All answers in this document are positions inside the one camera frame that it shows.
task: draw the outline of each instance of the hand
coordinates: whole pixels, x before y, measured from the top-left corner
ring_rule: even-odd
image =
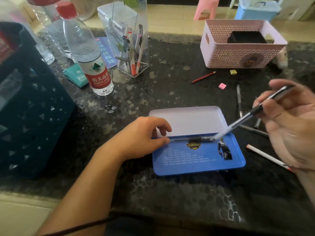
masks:
[[[277,103],[267,97],[285,85],[294,89]],[[273,79],[253,107],[263,102],[258,117],[266,125],[277,155],[290,167],[315,170],[315,94],[307,87],[286,79]]]
[[[113,154],[118,154],[122,161],[143,157],[169,143],[167,137],[151,139],[157,138],[157,128],[162,136],[165,136],[167,131],[172,131],[170,124],[163,118],[139,117],[100,149],[104,150],[104,153],[114,151]]]

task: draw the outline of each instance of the pink plastic basket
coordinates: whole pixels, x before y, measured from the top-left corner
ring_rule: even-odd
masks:
[[[273,44],[228,44],[232,31],[259,31]],[[287,45],[280,33],[265,20],[206,20],[200,43],[208,68],[263,68]]]

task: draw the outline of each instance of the blue pencil case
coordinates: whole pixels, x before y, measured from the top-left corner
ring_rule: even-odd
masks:
[[[171,124],[173,131],[167,133],[170,139],[212,136],[227,128],[216,106],[157,109],[149,116],[165,118]],[[153,152],[152,158],[154,172],[159,176],[233,169],[246,164],[232,133],[213,143],[171,141]]]

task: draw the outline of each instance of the red pencil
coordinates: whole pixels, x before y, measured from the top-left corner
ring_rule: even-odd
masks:
[[[202,80],[202,79],[204,79],[204,78],[207,78],[208,76],[213,75],[213,74],[215,74],[215,72],[212,72],[212,73],[210,73],[210,74],[207,74],[207,75],[205,75],[205,76],[202,76],[202,77],[199,78],[199,79],[195,79],[192,83],[196,83],[196,82],[198,82],[198,81],[200,81],[200,80]]]

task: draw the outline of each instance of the pink stool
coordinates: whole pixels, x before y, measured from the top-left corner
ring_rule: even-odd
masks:
[[[203,10],[209,10],[210,11],[209,19],[214,19],[218,5],[219,0],[199,0],[194,20],[196,21],[200,18],[200,14]]]

